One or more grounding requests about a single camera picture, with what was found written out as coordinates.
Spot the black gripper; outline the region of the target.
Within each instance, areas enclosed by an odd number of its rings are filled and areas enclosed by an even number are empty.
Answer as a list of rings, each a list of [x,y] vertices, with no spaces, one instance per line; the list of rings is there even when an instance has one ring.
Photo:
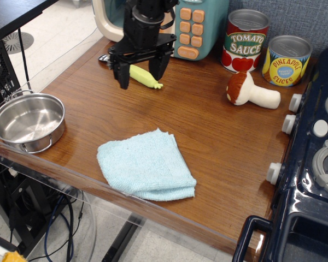
[[[159,81],[163,77],[177,39],[174,34],[160,32],[163,19],[163,12],[156,17],[139,12],[125,13],[124,37],[108,50],[109,67],[122,89],[128,88],[130,63],[148,61],[154,79]]]

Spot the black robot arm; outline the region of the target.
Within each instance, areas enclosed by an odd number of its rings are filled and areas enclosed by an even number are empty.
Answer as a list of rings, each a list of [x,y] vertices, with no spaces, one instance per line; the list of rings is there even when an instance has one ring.
[[[171,27],[178,1],[126,1],[123,38],[108,49],[108,65],[122,89],[128,88],[130,65],[149,62],[149,73],[160,80],[177,37],[160,30]]]

